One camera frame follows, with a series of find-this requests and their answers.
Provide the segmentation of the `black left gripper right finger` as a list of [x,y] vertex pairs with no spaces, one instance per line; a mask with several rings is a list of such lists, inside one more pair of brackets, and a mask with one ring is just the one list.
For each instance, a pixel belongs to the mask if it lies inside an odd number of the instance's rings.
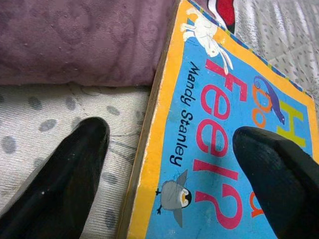
[[293,141],[243,126],[232,137],[235,157],[279,239],[319,237],[319,165]]

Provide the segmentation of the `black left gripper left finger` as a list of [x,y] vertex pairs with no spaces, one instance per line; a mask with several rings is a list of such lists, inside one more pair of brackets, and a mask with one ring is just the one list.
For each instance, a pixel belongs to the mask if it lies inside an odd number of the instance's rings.
[[1,238],[80,238],[98,190],[109,134],[100,117],[79,122],[3,209]]

